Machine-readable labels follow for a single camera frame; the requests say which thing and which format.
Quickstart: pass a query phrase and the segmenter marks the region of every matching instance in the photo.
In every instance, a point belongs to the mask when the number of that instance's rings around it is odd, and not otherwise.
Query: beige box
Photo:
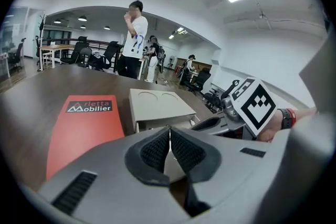
[[[131,89],[130,105],[136,133],[167,124],[188,129],[199,122],[196,112],[175,92]]]

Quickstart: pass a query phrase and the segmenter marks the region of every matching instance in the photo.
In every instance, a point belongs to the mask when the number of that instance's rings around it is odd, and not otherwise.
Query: black wristband
[[[282,112],[282,122],[281,122],[281,129],[290,129],[292,128],[292,116],[287,109],[279,109]]]

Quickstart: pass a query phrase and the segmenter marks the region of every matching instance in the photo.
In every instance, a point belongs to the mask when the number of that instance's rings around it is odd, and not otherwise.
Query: dark wooden table
[[[202,101],[187,91],[76,66],[45,70],[0,95],[0,147],[18,181],[33,190],[45,181],[50,138],[69,95],[115,95],[124,133],[133,134],[132,88],[174,91],[200,120],[212,116]]]

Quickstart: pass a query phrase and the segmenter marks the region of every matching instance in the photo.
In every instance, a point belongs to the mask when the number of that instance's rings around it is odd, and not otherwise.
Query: railing
[[[77,38],[43,39],[42,40],[42,45],[43,46],[51,45],[50,44],[51,42],[55,42],[57,45],[59,45],[59,44],[75,45],[75,44],[70,44],[71,41],[79,42],[79,40]],[[110,45],[109,42],[98,41],[98,40],[90,40],[90,39],[87,39],[86,43],[89,44],[89,46],[88,46],[89,48],[97,50],[97,51],[101,51],[101,50],[105,51],[106,48]],[[118,49],[117,53],[111,59],[111,68],[113,68],[113,72],[115,72],[116,69],[117,69],[117,63],[118,63],[118,58],[119,58],[118,55],[119,55],[119,52],[120,52],[120,49],[121,49],[122,45],[118,44],[118,46],[119,46],[119,49]]]

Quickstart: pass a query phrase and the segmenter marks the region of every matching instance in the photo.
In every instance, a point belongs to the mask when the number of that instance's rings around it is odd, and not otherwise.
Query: open cardboard box
[[[167,124],[189,129],[200,122],[196,112],[175,92],[131,89],[130,105],[136,133],[165,127]],[[164,174],[171,183],[185,176],[171,150],[165,161]]]

